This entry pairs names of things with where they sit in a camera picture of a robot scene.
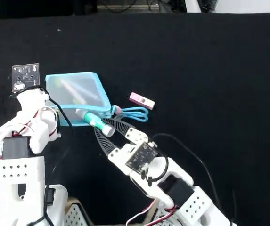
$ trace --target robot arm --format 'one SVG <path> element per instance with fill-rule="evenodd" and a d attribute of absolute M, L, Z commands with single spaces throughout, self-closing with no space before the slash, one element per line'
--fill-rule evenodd
<path fill-rule="evenodd" d="M 36 154 L 60 137 L 58 114 L 46 106 L 48 94 L 32 89 L 17 99 L 22 110 L 0 127 L 0 226 L 25 226 L 44 215 L 45 162 Z M 26 185 L 23 198 L 18 195 L 19 184 Z M 55 185 L 49 191 L 48 216 L 62 226 L 67 190 Z M 49 224 L 43 220 L 36 225 Z"/>
<path fill-rule="evenodd" d="M 194 186 L 192 177 L 176 162 L 157 157 L 157 146 L 145 133 L 122 121 L 105 120 L 131 141 L 118 148 L 95 130 L 108 159 L 115 164 L 149 198 L 157 199 L 159 207 L 173 209 L 172 217 L 185 226 L 236 226 L 212 203 L 208 195 Z M 150 183 L 148 178 L 160 179 Z"/>

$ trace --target cable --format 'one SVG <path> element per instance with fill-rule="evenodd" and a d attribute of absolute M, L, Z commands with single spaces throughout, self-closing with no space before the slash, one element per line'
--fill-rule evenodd
<path fill-rule="evenodd" d="M 71 129 L 72 134 L 75 136 L 75 131 L 74 131 L 73 126 L 72 126 L 70 120 L 68 119 L 67 115 L 65 114 L 65 112 L 63 111 L 63 109 L 60 107 L 60 105 L 50 97 L 49 92 L 48 92 L 43 86 L 31 86 L 31 87 L 22 89 L 22 90 L 20 90 L 20 91 L 18 91 L 18 92 L 16 92 L 16 93 L 10 95 L 9 97 L 15 98 L 15 97 L 17 97 L 19 94 L 21 94 L 21 93 L 23 93 L 23 92 L 25 92 L 25 91 L 27 91 L 27 90 L 32 90 L 32 89 L 42 89 L 46 94 L 48 94 L 49 100 L 50 100 L 53 104 L 55 104 L 56 107 L 58 107 L 59 111 L 62 113 L 64 119 L 65 119 L 66 122 L 68 123 L 68 125 L 69 125 L 69 127 L 70 127 L 70 129 Z M 44 219 L 46 219 L 46 221 L 50 224 L 50 226 L 54 226 L 53 222 L 51 221 L 51 219 L 50 219 L 50 218 L 48 217 L 48 215 L 47 215 L 47 197 L 48 197 L 48 190 L 49 190 L 49 187 L 50 187 L 51 179 L 52 179 L 52 177 L 53 177 L 53 175 L 54 175 L 54 173 L 55 173 L 55 171 L 56 171 L 58 165 L 65 159 L 65 157 L 68 155 L 69 151 L 70 151 L 70 149 L 67 148 L 66 151 L 65 151 L 65 152 L 63 153 L 63 155 L 61 156 L 61 158 L 57 161 L 57 163 L 55 164 L 55 166 L 54 166 L 54 168 L 53 168 L 53 170 L 52 170 L 52 172 L 51 172 L 51 175 L 50 175 L 50 177 L 49 177 L 48 182 L 46 182 L 46 188 L 45 188 L 45 194 L 44 194 L 44 209 L 43 209 L 43 216 L 42 216 L 41 218 L 37 219 L 36 221 L 29 223 L 27 226 L 34 226 L 34 225 L 38 224 L 39 222 L 43 221 Z"/>
<path fill-rule="evenodd" d="M 147 6 L 148 6 L 148 10 L 149 11 L 152 11 L 152 9 L 151 9 L 151 6 L 152 6 L 152 4 L 155 2 L 155 0 L 152 0 L 150 3 L 148 2 L 148 0 L 146 0 L 146 3 L 147 3 Z"/>
<path fill-rule="evenodd" d="M 148 224 L 146 224 L 144 226 L 156 225 L 156 224 L 158 224 L 158 223 L 166 220 L 167 218 L 171 217 L 175 213 L 176 210 L 177 210 L 177 206 L 174 206 L 173 209 L 171 210 L 171 212 L 169 214 L 167 214 L 167 215 L 159 218 L 158 220 L 154 220 L 154 221 L 152 221 L 152 222 L 150 222 L 150 223 L 148 223 Z"/>
<path fill-rule="evenodd" d="M 55 114 L 55 127 L 54 127 L 53 130 L 51 130 L 52 132 L 49 134 L 49 136 L 52 136 L 52 135 L 55 133 L 56 129 L 57 129 L 58 115 L 57 115 L 57 112 L 56 112 L 52 107 L 49 107 L 49 106 L 44 106 L 44 107 L 40 108 L 40 109 L 38 110 L 38 112 L 39 112 L 40 110 L 43 110 L 44 108 L 47 108 L 48 110 L 52 111 L 52 112 Z"/>
<path fill-rule="evenodd" d="M 163 154 L 160 150 L 158 150 L 158 153 L 165 158 L 165 168 L 164 168 L 163 172 L 158 177 L 156 177 L 156 178 L 148 177 L 147 178 L 147 182 L 148 182 L 149 186 L 151 186 L 151 184 L 153 182 L 156 182 L 156 181 L 162 179 L 165 176 L 165 174 L 167 173 L 167 170 L 168 170 L 168 165 L 169 165 L 168 157 L 165 154 Z"/>
<path fill-rule="evenodd" d="M 216 188 L 214 186 L 214 182 L 212 180 L 212 177 L 210 175 L 210 172 L 209 172 L 208 168 L 203 163 L 203 161 L 193 151 L 191 151 L 186 145 L 184 145 L 179 139 L 177 139 L 173 135 L 167 134 L 167 133 L 157 133 L 157 134 L 153 135 L 152 139 L 154 140 L 156 137 L 169 137 L 169 138 L 173 139 L 183 149 L 185 149 L 186 151 L 188 151 L 192 156 L 194 156 L 202 164 L 203 168 L 205 169 L 205 171 L 206 171 L 206 173 L 207 173 L 207 175 L 209 177 L 209 180 L 210 180 L 210 183 L 211 183 L 211 187 L 212 187 L 212 190 L 213 190 L 213 194 L 214 194 L 214 198 L 215 198 L 215 201 L 216 201 L 216 205 L 218 206 L 218 208 L 220 209 L 220 211 L 222 211 L 221 203 L 220 203 L 219 197 L 217 195 Z"/>
<path fill-rule="evenodd" d="M 134 0 L 128 7 L 123 8 L 123 9 L 121 9 L 121 10 L 119 10 L 119 11 L 116 11 L 116 10 L 112 10 L 109 6 L 107 6 L 107 5 L 106 5 L 105 3 L 103 3 L 102 1 L 99 1 L 99 3 L 100 3 L 101 5 L 103 5 L 104 7 L 106 7 L 107 10 L 109 10 L 109 11 L 112 12 L 112 13 L 123 13 L 123 12 L 125 12 L 126 10 L 130 9 L 133 5 L 135 5 L 136 2 L 137 2 L 137 0 Z"/>
<path fill-rule="evenodd" d="M 156 202 L 156 199 L 153 200 L 152 203 L 151 203 L 149 206 L 147 206 L 142 212 L 137 213 L 135 216 L 133 216 L 132 218 L 128 219 L 128 221 L 125 223 L 125 226 L 128 226 L 128 224 L 129 224 L 132 220 L 134 220 L 135 218 L 137 218 L 138 216 L 140 216 L 140 215 L 142 215 L 142 214 L 148 212 L 155 202 Z"/>

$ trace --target black cable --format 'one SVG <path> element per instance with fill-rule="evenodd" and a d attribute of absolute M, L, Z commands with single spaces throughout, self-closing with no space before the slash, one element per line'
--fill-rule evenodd
<path fill-rule="evenodd" d="M 70 127 L 70 129 L 71 129 L 71 131 L 72 131 L 72 134 L 75 136 L 75 131 L 74 131 L 74 129 L 73 129 L 73 126 L 72 126 L 70 120 L 68 119 L 67 115 L 65 114 L 64 110 L 61 108 L 61 106 L 60 106 L 55 100 L 53 100 L 53 99 L 50 97 L 49 92 L 48 92 L 43 86 L 39 86 L 39 85 L 38 85 L 38 86 L 31 86 L 31 87 L 22 89 L 22 90 L 20 90 L 20 91 L 18 91 L 18 92 L 16 92 L 16 93 L 10 95 L 9 97 L 15 98 L 15 97 L 17 97 L 19 94 L 21 94 L 21 93 L 23 93 L 23 92 L 25 92 L 25 91 L 27 91 L 27 90 L 32 90 L 32 89 L 42 89 L 46 94 L 48 94 L 50 102 L 52 102 L 53 104 L 56 105 L 56 107 L 58 107 L 59 111 L 62 113 L 64 119 L 65 119 L 66 122 L 68 123 L 68 125 L 69 125 L 69 127 Z M 63 153 L 62 157 L 57 161 L 57 163 L 55 164 L 55 166 L 54 166 L 54 168 L 53 168 L 53 170 L 52 170 L 52 172 L 51 172 L 51 175 L 50 175 L 50 177 L 49 177 L 48 182 L 46 182 L 46 188 L 45 188 L 45 194 L 44 194 L 44 209 L 43 209 L 43 216 L 42 216 L 41 218 L 37 219 L 36 221 L 29 223 L 27 226 L 34 226 L 34 225 L 40 223 L 41 221 L 43 221 L 44 219 L 46 219 L 46 221 L 49 223 L 50 226 L 54 226 L 52 220 L 49 218 L 49 216 L 48 216 L 48 214 L 47 214 L 47 197 L 48 197 L 48 190 L 49 190 L 49 187 L 50 187 L 51 179 L 52 179 L 52 177 L 53 177 L 53 175 L 54 175 L 54 173 L 55 173 L 55 171 L 56 171 L 58 165 L 65 159 L 65 157 L 68 155 L 69 151 L 70 151 L 70 149 L 66 149 L 66 151 Z"/>
<path fill-rule="evenodd" d="M 152 6 L 152 4 L 155 2 L 155 0 L 152 0 L 150 3 L 148 2 L 148 0 L 146 0 L 146 3 L 147 3 L 147 6 L 148 6 L 148 10 L 149 11 L 152 11 L 152 8 L 151 8 L 151 6 Z"/>
<path fill-rule="evenodd" d="M 209 177 L 209 180 L 210 180 L 210 183 L 211 183 L 211 186 L 212 186 L 212 190 L 213 190 L 213 194 L 214 194 L 214 198 L 215 198 L 215 201 L 216 201 L 216 205 L 218 206 L 220 211 L 222 211 L 221 203 L 220 203 L 219 197 L 217 195 L 216 188 L 214 186 L 214 182 L 212 180 L 212 177 L 210 175 L 210 172 L 209 172 L 208 168 L 203 163 L 203 161 L 193 151 L 191 151 L 186 145 L 184 145 L 179 139 L 177 139 L 173 135 L 168 134 L 168 133 L 157 133 L 157 134 L 153 135 L 152 140 L 154 140 L 156 137 L 169 137 L 169 138 L 173 139 L 175 142 L 177 142 L 182 148 L 184 148 L 186 151 L 188 151 L 192 156 L 194 156 L 202 164 L 202 166 L 204 167 L 204 169 L 205 169 L 205 171 L 206 171 L 206 173 L 207 173 L 207 175 Z"/>
<path fill-rule="evenodd" d="M 158 153 L 165 158 L 165 168 L 164 168 L 163 172 L 158 177 L 156 177 L 156 178 L 148 177 L 146 179 L 149 186 L 151 186 L 153 182 L 156 182 L 156 181 L 162 179 L 168 170 L 168 165 L 169 165 L 168 157 L 165 154 L 163 154 L 160 150 L 158 150 Z"/>
<path fill-rule="evenodd" d="M 121 9 L 121 10 L 112 10 L 109 6 L 107 6 L 105 3 L 103 3 L 102 1 L 98 1 L 101 5 L 103 5 L 104 7 L 106 7 L 110 12 L 112 12 L 112 13 L 123 13 L 123 12 L 125 12 L 126 10 L 128 10 L 128 9 L 130 9 L 133 5 L 135 5 L 136 4 L 136 2 L 137 2 L 137 0 L 134 0 L 128 7 L 126 7 L 126 8 L 123 8 L 123 9 Z"/>

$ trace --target white robot part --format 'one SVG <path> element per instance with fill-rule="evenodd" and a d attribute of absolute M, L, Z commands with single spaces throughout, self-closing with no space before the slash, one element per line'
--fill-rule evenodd
<path fill-rule="evenodd" d="M 146 196 L 157 199 L 159 201 L 159 206 L 162 206 L 163 208 L 173 209 L 173 207 L 176 206 L 174 200 L 159 186 L 160 183 L 166 181 L 170 175 L 181 179 L 191 187 L 193 193 L 189 194 L 189 197 L 182 206 L 179 206 L 175 213 L 170 217 L 171 220 L 169 222 L 182 222 L 182 225 L 185 226 L 236 226 L 236 224 L 231 223 L 224 216 L 200 187 L 193 186 L 194 181 L 192 177 L 171 158 L 168 158 L 166 173 L 158 181 L 151 184 L 149 184 L 147 179 L 143 178 L 140 173 L 133 170 L 132 167 L 129 167 L 129 160 L 135 155 L 136 151 L 139 150 L 140 152 L 144 152 L 144 149 L 139 149 L 139 147 L 141 147 L 144 142 L 148 142 L 148 139 L 142 139 L 142 137 L 145 136 L 145 134 L 142 136 L 142 132 L 130 128 L 125 137 L 133 142 L 134 145 L 125 144 L 121 149 L 115 148 L 108 155 L 108 159 L 125 175 L 130 176 L 131 181 L 134 182 Z M 156 147 L 156 144 L 154 143 L 149 143 L 148 145 Z M 165 157 L 155 157 L 147 164 L 148 170 L 146 178 L 159 177 L 160 174 L 164 172 L 165 166 L 167 166 Z"/>
<path fill-rule="evenodd" d="M 11 137 L 13 131 L 17 131 L 21 136 L 31 137 L 29 146 L 34 154 L 41 153 L 49 141 L 60 137 L 57 132 L 57 112 L 45 103 L 49 99 L 47 94 L 34 89 L 22 92 L 17 98 L 22 110 L 15 118 L 0 127 L 0 156 L 3 152 L 4 138 Z"/>

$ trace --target black cloth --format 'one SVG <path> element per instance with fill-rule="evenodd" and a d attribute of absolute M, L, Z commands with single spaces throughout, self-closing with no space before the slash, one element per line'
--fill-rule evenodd
<path fill-rule="evenodd" d="M 94 15 L 0 20 L 0 125 L 20 109 L 9 99 L 11 66 L 46 74 L 97 72 L 112 104 L 132 91 L 155 100 L 149 135 L 174 134 L 200 156 L 227 217 L 270 225 L 270 14 Z M 44 150 L 46 174 L 70 154 L 53 184 L 78 197 L 95 224 L 125 223 L 151 200 L 111 164 L 91 127 L 68 128 Z M 213 199 L 203 168 L 168 138 L 158 144 Z"/>

